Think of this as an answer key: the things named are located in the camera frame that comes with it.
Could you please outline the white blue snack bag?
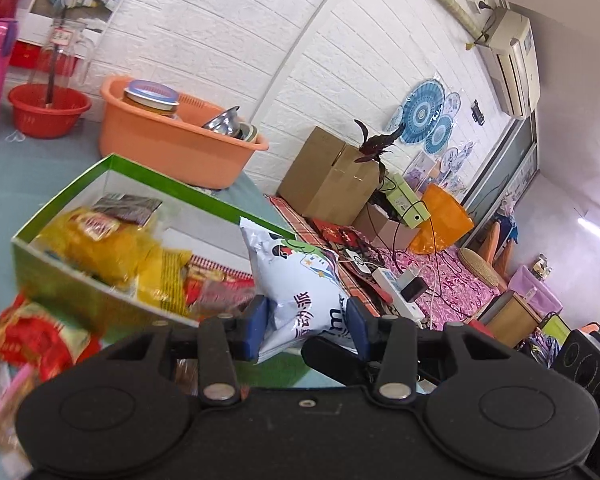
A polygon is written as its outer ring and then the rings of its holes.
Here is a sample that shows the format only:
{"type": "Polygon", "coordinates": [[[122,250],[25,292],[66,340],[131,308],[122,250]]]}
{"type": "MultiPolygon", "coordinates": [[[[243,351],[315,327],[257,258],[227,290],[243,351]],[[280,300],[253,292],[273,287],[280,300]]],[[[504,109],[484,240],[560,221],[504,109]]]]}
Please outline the white blue snack bag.
{"type": "Polygon", "coordinates": [[[340,281],[338,257],[329,249],[291,240],[247,218],[239,223],[256,291],[268,300],[268,320],[258,361],[324,336],[348,350],[354,344],[344,314],[350,295],[340,281]]]}

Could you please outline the red snack bag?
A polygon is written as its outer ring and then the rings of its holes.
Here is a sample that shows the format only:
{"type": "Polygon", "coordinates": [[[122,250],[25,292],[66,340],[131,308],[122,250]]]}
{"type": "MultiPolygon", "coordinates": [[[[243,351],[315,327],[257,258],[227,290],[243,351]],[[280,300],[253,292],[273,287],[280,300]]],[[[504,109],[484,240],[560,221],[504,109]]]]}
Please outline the red snack bag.
{"type": "Polygon", "coordinates": [[[99,336],[61,322],[23,294],[0,314],[0,360],[15,367],[31,365],[43,382],[101,348],[99,336]]]}

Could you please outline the green white small box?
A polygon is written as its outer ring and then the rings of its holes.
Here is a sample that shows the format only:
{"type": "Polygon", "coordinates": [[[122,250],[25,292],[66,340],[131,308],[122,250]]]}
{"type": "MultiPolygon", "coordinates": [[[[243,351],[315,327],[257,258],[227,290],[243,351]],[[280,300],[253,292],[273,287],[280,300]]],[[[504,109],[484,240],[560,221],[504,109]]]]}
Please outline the green white small box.
{"type": "Polygon", "coordinates": [[[400,221],[408,228],[416,229],[422,222],[430,219],[425,203],[400,174],[385,174],[380,190],[393,206],[400,221]]]}

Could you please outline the brown cardboard box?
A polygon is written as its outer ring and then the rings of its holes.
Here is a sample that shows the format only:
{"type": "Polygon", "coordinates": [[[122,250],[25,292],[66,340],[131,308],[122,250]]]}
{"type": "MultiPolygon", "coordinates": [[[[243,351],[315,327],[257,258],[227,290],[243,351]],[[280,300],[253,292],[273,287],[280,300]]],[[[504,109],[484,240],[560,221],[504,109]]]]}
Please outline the brown cardboard box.
{"type": "Polygon", "coordinates": [[[360,157],[353,145],[315,127],[276,194],[302,217],[350,226],[379,184],[378,162],[360,157]]]}

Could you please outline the orange plastic bag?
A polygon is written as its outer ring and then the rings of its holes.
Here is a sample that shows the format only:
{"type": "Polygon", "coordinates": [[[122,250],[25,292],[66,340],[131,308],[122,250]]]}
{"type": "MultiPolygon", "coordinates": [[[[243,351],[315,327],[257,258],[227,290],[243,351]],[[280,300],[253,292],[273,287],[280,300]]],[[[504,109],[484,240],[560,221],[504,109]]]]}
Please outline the orange plastic bag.
{"type": "Polygon", "coordinates": [[[465,208],[439,185],[430,184],[422,196],[430,217],[422,222],[408,245],[417,255],[441,252],[458,242],[474,228],[465,208]]]}

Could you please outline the yellow chips bag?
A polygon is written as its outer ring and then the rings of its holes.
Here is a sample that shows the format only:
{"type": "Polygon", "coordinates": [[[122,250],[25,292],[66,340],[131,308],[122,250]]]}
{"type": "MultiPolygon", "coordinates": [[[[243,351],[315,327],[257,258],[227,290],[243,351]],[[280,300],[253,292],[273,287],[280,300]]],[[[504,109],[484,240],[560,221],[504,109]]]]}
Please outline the yellow chips bag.
{"type": "Polygon", "coordinates": [[[192,253],[163,247],[150,226],[79,207],[44,226],[33,245],[148,306],[186,316],[186,264],[192,253]]]}

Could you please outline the green cardboard box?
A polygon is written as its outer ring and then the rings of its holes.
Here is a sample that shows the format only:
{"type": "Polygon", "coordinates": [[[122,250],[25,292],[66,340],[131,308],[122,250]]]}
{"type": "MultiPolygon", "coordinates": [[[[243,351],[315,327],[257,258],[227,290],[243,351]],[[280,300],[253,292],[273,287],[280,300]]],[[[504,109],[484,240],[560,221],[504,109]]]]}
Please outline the green cardboard box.
{"type": "Polygon", "coordinates": [[[43,206],[12,238],[18,289],[53,314],[116,340],[147,326],[196,326],[185,298],[189,259],[250,269],[239,222],[266,220],[136,162],[111,155],[43,206]]]}

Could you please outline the dark red plant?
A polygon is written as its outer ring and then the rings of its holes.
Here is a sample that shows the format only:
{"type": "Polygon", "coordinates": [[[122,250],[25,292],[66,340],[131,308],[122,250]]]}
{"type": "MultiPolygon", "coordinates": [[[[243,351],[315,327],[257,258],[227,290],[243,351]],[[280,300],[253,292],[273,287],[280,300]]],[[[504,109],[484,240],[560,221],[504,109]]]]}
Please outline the dark red plant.
{"type": "Polygon", "coordinates": [[[405,125],[403,122],[400,123],[399,127],[396,128],[392,133],[389,134],[374,134],[370,135],[370,130],[368,130],[367,126],[364,122],[361,122],[358,119],[354,120],[355,125],[361,129],[363,135],[363,143],[358,147],[358,152],[360,156],[355,159],[355,162],[358,164],[362,164],[362,162],[371,162],[374,160],[378,163],[378,174],[379,174],[379,183],[385,179],[387,168],[385,164],[381,161],[380,156],[384,154],[390,146],[393,146],[393,143],[396,142],[402,136],[402,133],[405,129],[405,125]]]}

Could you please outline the dark snack packet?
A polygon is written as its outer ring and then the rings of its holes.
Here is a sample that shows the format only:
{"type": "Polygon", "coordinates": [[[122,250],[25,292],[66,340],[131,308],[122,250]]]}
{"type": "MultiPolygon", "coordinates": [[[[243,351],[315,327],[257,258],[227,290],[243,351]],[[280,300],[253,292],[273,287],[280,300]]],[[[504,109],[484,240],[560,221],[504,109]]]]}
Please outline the dark snack packet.
{"type": "Polygon", "coordinates": [[[161,205],[158,198],[109,193],[94,203],[92,209],[120,221],[146,226],[161,205]]]}

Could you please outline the orange plastic basin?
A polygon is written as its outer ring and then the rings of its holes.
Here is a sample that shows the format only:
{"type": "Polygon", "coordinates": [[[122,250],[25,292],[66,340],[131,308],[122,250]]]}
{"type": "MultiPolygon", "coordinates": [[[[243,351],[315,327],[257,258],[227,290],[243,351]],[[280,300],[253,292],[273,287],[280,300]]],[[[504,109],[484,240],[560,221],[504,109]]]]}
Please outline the orange plastic basin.
{"type": "Polygon", "coordinates": [[[246,142],[202,125],[222,108],[181,93],[178,117],[167,118],[123,101],[130,76],[109,76],[100,87],[105,101],[99,151],[122,156],[181,182],[222,190],[231,186],[253,154],[268,150],[260,132],[246,142]]]}

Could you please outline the steel bowl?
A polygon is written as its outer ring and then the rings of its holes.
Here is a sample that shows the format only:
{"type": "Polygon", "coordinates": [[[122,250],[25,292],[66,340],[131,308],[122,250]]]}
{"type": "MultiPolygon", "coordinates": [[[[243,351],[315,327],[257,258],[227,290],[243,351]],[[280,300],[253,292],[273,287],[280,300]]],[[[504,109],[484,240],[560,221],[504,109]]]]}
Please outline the steel bowl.
{"type": "Polygon", "coordinates": [[[223,110],[218,116],[213,117],[202,126],[222,136],[231,136],[236,138],[240,133],[240,120],[238,117],[238,106],[233,106],[227,110],[223,110]]]}

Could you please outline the lidded glass jar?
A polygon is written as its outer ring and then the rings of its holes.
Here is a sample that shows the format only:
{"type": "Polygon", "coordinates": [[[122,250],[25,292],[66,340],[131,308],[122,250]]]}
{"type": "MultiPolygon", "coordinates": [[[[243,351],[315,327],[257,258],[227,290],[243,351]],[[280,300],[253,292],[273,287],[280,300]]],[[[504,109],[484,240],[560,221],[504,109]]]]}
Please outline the lidded glass jar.
{"type": "Polygon", "coordinates": [[[143,79],[133,79],[123,90],[122,101],[146,112],[175,118],[180,101],[178,92],[165,86],[143,79]]]}

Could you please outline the red plastic basin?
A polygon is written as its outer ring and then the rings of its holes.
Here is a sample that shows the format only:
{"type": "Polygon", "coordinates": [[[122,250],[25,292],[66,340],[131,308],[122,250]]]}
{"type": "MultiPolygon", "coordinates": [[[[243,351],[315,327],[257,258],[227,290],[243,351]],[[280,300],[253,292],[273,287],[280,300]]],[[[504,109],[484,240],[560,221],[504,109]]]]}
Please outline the red plastic basin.
{"type": "Polygon", "coordinates": [[[17,130],[30,138],[52,140],[66,136],[92,106],[84,93],[54,88],[54,99],[45,103],[45,84],[20,84],[8,92],[12,120],[17,130]]]}

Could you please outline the white air conditioner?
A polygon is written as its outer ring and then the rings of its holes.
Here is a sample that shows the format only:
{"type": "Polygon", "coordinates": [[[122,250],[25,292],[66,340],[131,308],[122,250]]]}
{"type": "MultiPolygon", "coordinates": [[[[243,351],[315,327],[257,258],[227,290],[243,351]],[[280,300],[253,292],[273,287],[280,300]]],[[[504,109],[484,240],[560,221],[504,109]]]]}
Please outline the white air conditioner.
{"type": "Polygon", "coordinates": [[[538,60],[530,20],[517,12],[496,8],[476,43],[502,111],[527,118],[540,99],[538,60]]]}

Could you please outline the glass pitcher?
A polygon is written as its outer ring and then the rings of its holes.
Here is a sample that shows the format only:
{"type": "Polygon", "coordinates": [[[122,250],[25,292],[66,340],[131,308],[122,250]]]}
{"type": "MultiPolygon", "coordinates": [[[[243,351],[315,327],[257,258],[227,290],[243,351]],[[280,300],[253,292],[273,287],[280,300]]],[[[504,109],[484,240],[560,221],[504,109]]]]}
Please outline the glass pitcher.
{"type": "Polygon", "coordinates": [[[28,83],[60,88],[83,84],[95,51],[94,41],[86,33],[84,23],[56,18],[28,83]]]}

